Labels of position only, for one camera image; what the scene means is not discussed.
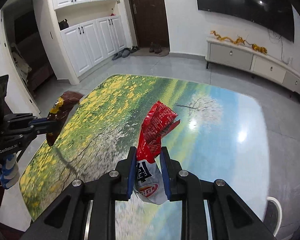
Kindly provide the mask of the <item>left blue gloved hand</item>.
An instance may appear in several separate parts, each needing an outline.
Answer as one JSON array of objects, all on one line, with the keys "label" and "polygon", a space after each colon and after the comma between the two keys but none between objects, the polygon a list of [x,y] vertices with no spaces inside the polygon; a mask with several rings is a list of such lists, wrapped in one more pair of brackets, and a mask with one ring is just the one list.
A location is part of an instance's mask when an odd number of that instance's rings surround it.
[{"label": "left blue gloved hand", "polygon": [[10,154],[0,160],[0,187],[10,189],[20,177],[16,154]]}]

